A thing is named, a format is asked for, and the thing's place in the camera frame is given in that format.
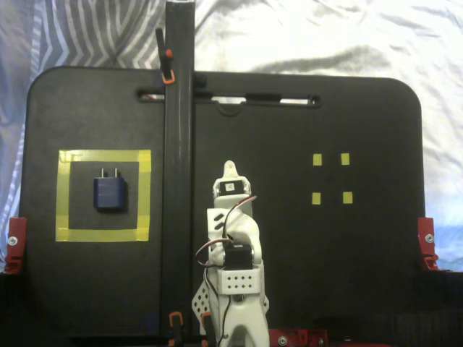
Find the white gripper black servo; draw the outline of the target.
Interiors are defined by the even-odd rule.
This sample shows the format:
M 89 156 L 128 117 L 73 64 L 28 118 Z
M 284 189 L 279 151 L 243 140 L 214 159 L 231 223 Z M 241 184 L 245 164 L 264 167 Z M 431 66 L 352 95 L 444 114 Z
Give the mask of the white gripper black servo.
M 245 176 L 240 176 L 232 160 L 224 164 L 222 177 L 213 184 L 213 206 L 231 209 L 252 194 L 251 184 Z

